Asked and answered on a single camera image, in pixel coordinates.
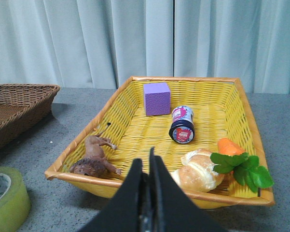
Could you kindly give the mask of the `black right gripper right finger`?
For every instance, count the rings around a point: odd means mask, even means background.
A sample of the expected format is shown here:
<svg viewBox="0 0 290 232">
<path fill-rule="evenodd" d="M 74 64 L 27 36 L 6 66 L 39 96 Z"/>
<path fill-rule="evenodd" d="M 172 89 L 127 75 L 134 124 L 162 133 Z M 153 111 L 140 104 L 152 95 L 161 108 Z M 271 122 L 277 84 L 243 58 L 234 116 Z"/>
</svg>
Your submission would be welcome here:
<svg viewBox="0 0 290 232">
<path fill-rule="evenodd" d="M 149 155 L 149 186 L 155 232 L 225 232 L 198 208 L 175 183 L 160 156 Z"/>
</svg>

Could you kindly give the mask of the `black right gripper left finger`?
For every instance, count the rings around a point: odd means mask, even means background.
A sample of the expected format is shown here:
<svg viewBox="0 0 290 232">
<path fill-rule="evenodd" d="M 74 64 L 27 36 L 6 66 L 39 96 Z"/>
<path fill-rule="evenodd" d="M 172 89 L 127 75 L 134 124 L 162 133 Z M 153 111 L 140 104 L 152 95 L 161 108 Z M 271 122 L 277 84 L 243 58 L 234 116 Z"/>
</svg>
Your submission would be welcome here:
<svg viewBox="0 0 290 232">
<path fill-rule="evenodd" d="M 142 160 L 135 159 L 125 181 L 110 202 L 83 226 L 81 232 L 150 232 L 151 194 Z"/>
</svg>

